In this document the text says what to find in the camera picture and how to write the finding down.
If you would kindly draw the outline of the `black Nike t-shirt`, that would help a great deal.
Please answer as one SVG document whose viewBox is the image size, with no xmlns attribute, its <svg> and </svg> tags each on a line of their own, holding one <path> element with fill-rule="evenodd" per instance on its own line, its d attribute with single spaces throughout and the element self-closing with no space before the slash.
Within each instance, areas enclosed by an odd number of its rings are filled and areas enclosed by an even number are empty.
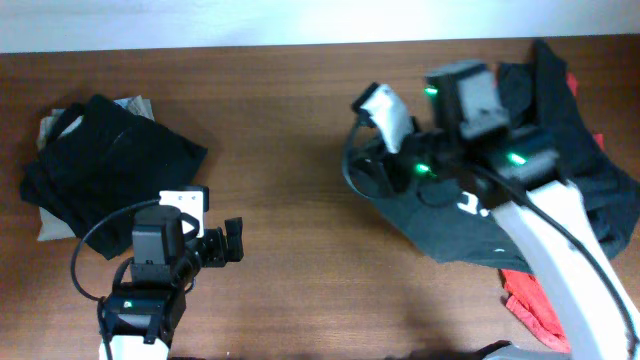
<svg viewBox="0 0 640 360">
<path fill-rule="evenodd" d="M 423 254 L 440 263 L 467 262 L 528 272 L 525 257 L 498 225 L 492 209 L 550 182 L 574 185 L 582 196 L 588 223 L 603 252 L 614 257 L 624 250 L 639 219 L 639 184 L 601 150 L 606 187 L 588 194 L 571 180 L 551 133 L 538 126 L 516 128 L 499 94 L 497 70 L 478 60 L 464 60 L 434 70 L 425 92 L 435 115 L 432 130 L 410 135 L 432 141 L 437 174 L 391 198 L 366 198 L 349 180 L 345 144 L 342 173 L 349 186 L 374 207 Z M 536 82 L 568 73 L 566 62 L 544 41 L 533 43 L 528 65 Z"/>
</svg>

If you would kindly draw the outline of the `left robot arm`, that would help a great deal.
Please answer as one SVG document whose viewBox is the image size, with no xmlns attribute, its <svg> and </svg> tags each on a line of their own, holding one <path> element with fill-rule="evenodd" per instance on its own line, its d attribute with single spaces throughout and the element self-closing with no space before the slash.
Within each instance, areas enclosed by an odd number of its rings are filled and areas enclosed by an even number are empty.
<svg viewBox="0 0 640 360">
<path fill-rule="evenodd" d="M 197 228 L 184 232 L 184 222 L 198 220 L 169 205 L 135 214 L 134 256 L 118 267 L 98 306 L 101 359 L 167 359 L 198 273 L 242 260 L 242 218 L 202 236 Z"/>
</svg>

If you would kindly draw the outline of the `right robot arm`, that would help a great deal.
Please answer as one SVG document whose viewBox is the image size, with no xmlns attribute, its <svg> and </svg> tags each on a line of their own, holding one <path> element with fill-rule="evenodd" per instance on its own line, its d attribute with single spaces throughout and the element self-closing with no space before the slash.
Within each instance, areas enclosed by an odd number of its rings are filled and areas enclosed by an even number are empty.
<svg viewBox="0 0 640 360">
<path fill-rule="evenodd" d="M 353 103 L 342 173 L 352 190 L 418 249 L 439 260 L 522 267 L 539 281 L 573 359 L 635 359 L 639 313 L 588 220 L 550 136 L 514 128 L 488 67 L 439 68 L 424 92 L 435 126 L 423 131 L 386 84 Z"/>
</svg>

